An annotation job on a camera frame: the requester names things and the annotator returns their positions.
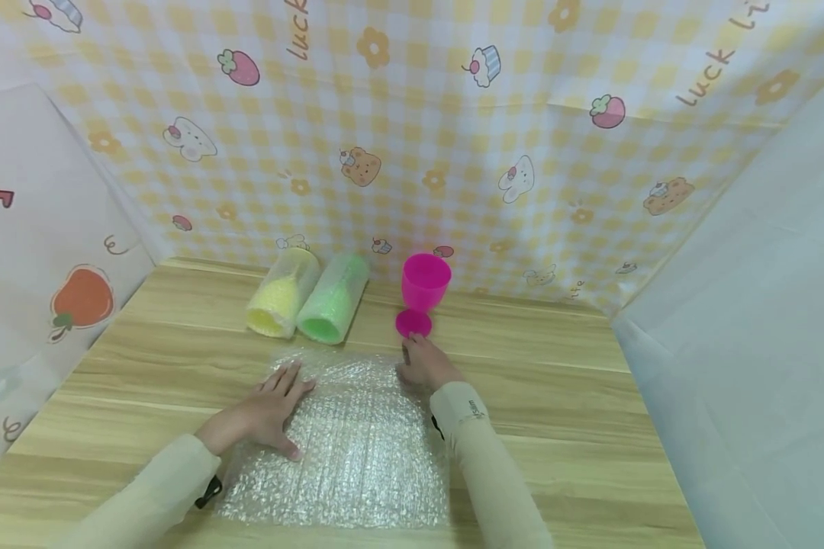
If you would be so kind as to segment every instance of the cupcake print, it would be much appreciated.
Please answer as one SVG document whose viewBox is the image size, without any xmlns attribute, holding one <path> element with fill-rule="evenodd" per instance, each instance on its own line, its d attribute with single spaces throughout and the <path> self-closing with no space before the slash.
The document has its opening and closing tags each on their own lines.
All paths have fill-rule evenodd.
<svg viewBox="0 0 824 549">
<path fill-rule="evenodd" d="M 501 57 L 497 53 L 497 48 L 488 46 L 477 47 L 470 57 L 470 64 L 462 69 L 472 75 L 472 79 L 480 88 L 491 86 L 491 81 L 501 73 Z"/>
</svg>

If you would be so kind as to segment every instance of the person's left hand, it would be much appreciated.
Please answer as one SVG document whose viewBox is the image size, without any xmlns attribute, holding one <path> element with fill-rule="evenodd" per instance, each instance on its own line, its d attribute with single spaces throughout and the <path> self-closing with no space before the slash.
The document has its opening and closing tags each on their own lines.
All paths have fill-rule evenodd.
<svg viewBox="0 0 824 549">
<path fill-rule="evenodd" d="M 215 456 L 239 440 L 250 438 L 298 461 L 302 453 L 287 438 L 284 423 L 298 401 L 314 389 L 314 380 L 297 380 L 301 366 L 298 360 L 281 365 L 267 380 L 257 383 L 247 398 L 212 416 L 196 432 L 196 437 Z"/>
</svg>

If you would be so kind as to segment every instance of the bubble wrap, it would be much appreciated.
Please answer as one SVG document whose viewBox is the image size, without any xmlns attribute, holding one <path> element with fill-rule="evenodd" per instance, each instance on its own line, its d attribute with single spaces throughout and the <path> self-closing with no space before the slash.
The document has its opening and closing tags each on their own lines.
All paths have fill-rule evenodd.
<svg viewBox="0 0 824 549">
<path fill-rule="evenodd" d="M 295 358 L 302 360 L 304 379 L 317 377 L 287 428 L 302 461 L 240 444 L 216 513 L 276 525 L 447 525 L 446 446 L 425 394 L 397 379 L 401 358 L 297 349 L 272 369 Z"/>
</svg>

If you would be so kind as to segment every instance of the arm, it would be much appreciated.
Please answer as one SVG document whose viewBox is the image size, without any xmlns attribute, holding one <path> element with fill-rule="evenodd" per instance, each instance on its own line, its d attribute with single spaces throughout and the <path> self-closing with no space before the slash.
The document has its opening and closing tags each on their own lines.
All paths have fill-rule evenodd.
<svg viewBox="0 0 824 549">
<path fill-rule="evenodd" d="M 422 336 L 403 342 L 405 380 L 430 387 L 430 410 L 458 461 L 490 549 L 547 549 L 552 537 L 522 474 L 488 421 L 488 410 L 446 353 Z"/>
<path fill-rule="evenodd" d="M 284 422 L 314 381 L 296 383 L 300 363 L 281 366 L 235 406 L 160 451 L 128 486 L 95 510 L 53 549 L 150 547 L 178 525 L 220 466 L 217 457 L 243 438 L 278 449 L 295 461 L 300 450 Z"/>
<path fill-rule="evenodd" d="M 182 435 L 52 547 L 146 547 L 183 520 L 219 466 L 202 440 Z"/>
</svg>

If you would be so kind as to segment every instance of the person's right hand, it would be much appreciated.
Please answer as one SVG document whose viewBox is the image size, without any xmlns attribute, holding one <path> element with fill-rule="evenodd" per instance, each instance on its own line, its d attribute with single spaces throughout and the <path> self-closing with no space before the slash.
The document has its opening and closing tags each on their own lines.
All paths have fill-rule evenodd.
<svg viewBox="0 0 824 549">
<path fill-rule="evenodd" d="M 403 347 L 410 358 L 410 363 L 397 368 L 403 380 L 424 385 L 431 391 L 450 381 L 464 381 L 464 375 L 455 368 L 446 353 L 423 335 L 410 334 L 409 339 L 403 340 Z"/>
</svg>

